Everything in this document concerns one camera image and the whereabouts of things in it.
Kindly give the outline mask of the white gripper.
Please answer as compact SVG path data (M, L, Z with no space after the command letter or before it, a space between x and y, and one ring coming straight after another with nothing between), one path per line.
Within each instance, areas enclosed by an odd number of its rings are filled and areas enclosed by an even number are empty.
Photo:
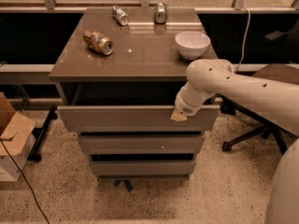
M194 116L202 108L205 100L205 91L183 86L177 94L176 109L172 112L170 119L177 122L186 121L187 116Z

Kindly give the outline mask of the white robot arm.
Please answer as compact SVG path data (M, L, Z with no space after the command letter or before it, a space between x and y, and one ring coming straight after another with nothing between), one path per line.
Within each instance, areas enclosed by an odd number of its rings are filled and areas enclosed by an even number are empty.
M299 136L299 86L238 75L223 59L199 59L186 69L171 119L184 121L219 94L278 127ZM283 154L275 171L264 224L299 224L299 139Z

